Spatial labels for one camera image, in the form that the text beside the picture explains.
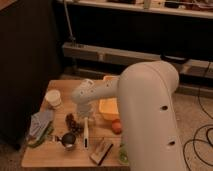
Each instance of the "floor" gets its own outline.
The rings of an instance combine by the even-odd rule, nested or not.
[[[61,79],[79,79],[79,77],[69,76],[69,75],[62,75]],[[213,98],[201,98],[201,103],[210,114],[213,116]],[[196,96],[186,95],[181,93],[175,93],[173,95],[173,104],[174,110],[176,114],[178,129],[180,133],[180,139],[182,144],[184,144],[187,140],[193,138],[193,134],[197,130],[197,128],[206,125],[206,124],[213,124],[213,120],[210,119],[201,109],[198,99]],[[201,130],[198,134],[198,138],[205,140],[205,129]],[[22,156],[25,151],[25,144],[23,144],[22,148],[19,151],[14,151],[7,145],[0,143],[0,170],[13,170],[13,171],[35,171],[35,170],[62,170],[52,168],[40,168],[40,169],[24,169],[21,167],[21,160]],[[204,143],[196,143],[196,148],[198,153],[210,163],[213,163],[213,148],[209,145]],[[191,171],[212,171],[213,168],[207,166],[206,164],[202,163],[195,155],[192,143],[188,144],[186,147],[186,158],[191,168]],[[108,168],[101,168],[98,170],[123,170],[123,169],[108,169]]]

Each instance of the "black cabinet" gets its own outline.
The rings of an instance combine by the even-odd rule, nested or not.
[[[0,11],[0,139],[14,147],[61,72],[51,0],[19,0]]]

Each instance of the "cable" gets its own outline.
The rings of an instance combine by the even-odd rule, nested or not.
[[[213,131],[213,128],[209,128],[209,129],[206,131],[206,139],[207,139],[208,143],[213,147],[213,142],[211,141],[211,139],[210,139],[210,137],[209,137],[210,131]]]
[[[210,65],[211,65],[211,62],[209,62],[208,66],[206,67],[206,69],[205,69],[205,71],[204,71],[204,73],[203,73],[203,78],[206,77],[206,74],[207,74],[207,72],[209,71]],[[201,92],[201,85],[200,85],[199,88],[198,88],[198,94],[197,94],[198,103],[199,103],[199,105],[200,105],[202,111],[203,111],[209,118],[213,119],[213,116],[212,116],[211,114],[209,114],[209,113],[206,111],[206,109],[203,107],[203,105],[202,105],[202,103],[201,103],[200,92]],[[206,128],[206,127],[211,127],[211,128],[208,128],[207,131],[206,131],[206,139],[207,139],[207,141],[202,140],[202,139],[197,139],[197,135],[198,135],[198,133],[200,132],[200,130],[203,129],[203,128]],[[205,163],[206,165],[208,165],[208,166],[210,166],[210,167],[213,167],[213,163],[210,163],[210,162],[204,160],[204,159],[200,156],[200,154],[198,153],[198,151],[197,151],[197,149],[196,149],[196,145],[195,145],[196,142],[202,142],[202,143],[208,144],[210,147],[213,148],[213,141],[210,139],[210,136],[209,136],[209,134],[210,134],[211,131],[213,131],[213,124],[204,125],[204,126],[198,128],[198,129],[195,131],[195,134],[194,134],[194,136],[193,136],[193,139],[188,140],[188,141],[184,144],[184,146],[183,146],[183,156],[184,156],[184,161],[185,161],[186,166],[187,166],[187,168],[189,169],[189,171],[192,171],[192,170],[191,170],[191,168],[189,167],[189,164],[188,164],[187,159],[186,159],[186,146],[187,146],[189,143],[191,143],[191,142],[192,142],[192,145],[193,145],[193,150],[194,150],[194,152],[195,152],[195,155],[198,157],[198,159],[199,159],[201,162]]]
[[[207,141],[202,140],[202,139],[197,139],[197,138],[196,138],[197,135],[198,135],[198,133],[200,132],[200,130],[203,129],[203,128],[206,128],[206,127],[211,127],[211,128],[209,128],[209,129],[206,131],[206,135],[208,135],[209,132],[210,132],[211,130],[213,130],[213,124],[207,124],[207,125],[204,125],[204,126],[198,128],[198,129],[195,131],[195,134],[194,134],[194,136],[193,136],[193,139],[188,140],[188,141],[184,144],[184,146],[183,146],[183,157],[184,157],[184,161],[185,161],[186,166],[187,166],[187,168],[189,169],[189,171],[192,171],[192,170],[191,170],[191,168],[189,167],[188,161],[187,161],[187,159],[186,159],[186,146],[187,146],[189,143],[191,143],[191,142],[193,143],[193,150],[194,150],[194,152],[195,152],[195,155],[198,157],[198,159],[199,159],[200,161],[202,161],[203,163],[205,163],[206,165],[208,165],[208,166],[210,166],[210,167],[213,167],[213,163],[210,163],[210,162],[208,162],[208,161],[205,161],[205,160],[200,156],[200,154],[197,152],[197,149],[196,149],[196,146],[195,146],[195,142],[202,142],[202,143],[208,144],[209,146],[213,147],[213,146],[209,143],[209,142],[212,142],[212,141],[210,140],[209,137],[208,137],[209,140],[207,139]]]
[[[206,74],[207,72],[209,71],[209,68],[210,68],[210,65],[211,65],[211,62],[209,62],[208,66],[206,67],[204,73],[203,73],[203,78],[206,77]],[[211,114],[209,114],[206,109],[203,107],[202,103],[201,103],[201,99],[200,99],[200,91],[201,91],[201,85],[199,86],[198,88],[198,93],[197,93],[197,98],[198,98],[198,103],[202,109],[202,111],[211,119],[213,119],[213,116]]]
[[[66,20],[67,20],[67,26],[68,26],[69,34],[70,34],[69,38],[71,39],[72,43],[74,43],[75,37],[73,35],[70,16],[69,16],[68,8],[67,8],[67,0],[63,0],[63,4],[64,4],[64,10],[65,10],[65,15],[66,15]]]

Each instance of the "small bowl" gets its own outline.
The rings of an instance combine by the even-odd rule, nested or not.
[[[61,138],[62,145],[67,149],[71,150],[75,146],[76,136],[72,132],[66,133]]]

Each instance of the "wooden table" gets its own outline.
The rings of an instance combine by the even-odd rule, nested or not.
[[[65,123],[65,117],[69,113],[75,115],[75,104],[71,101],[72,90],[81,83],[80,80],[53,80],[50,81],[48,90],[58,89],[62,96],[62,106],[54,111],[54,132],[53,135],[62,136],[67,130]],[[115,135],[110,127],[111,123],[103,119],[101,114],[97,110],[98,101],[93,102],[94,105],[94,117],[96,124],[90,127],[89,132],[89,149],[86,150],[83,147],[83,137],[79,137],[76,140],[76,148],[72,151],[66,151],[65,148],[59,142],[45,141],[37,148],[27,148],[22,160],[23,167],[96,167],[89,155],[94,150],[95,146],[101,140],[102,137],[109,138],[113,141],[114,146],[109,151],[102,166],[116,167],[118,169],[127,169],[128,167],[122,167],[118,162],[118,150],[120,145],[120,135]],[[45,100],[41,105],[40,111],[46,110],[48,104]]]
[[[0,10],[6,8],[17,0],[0,0]]]

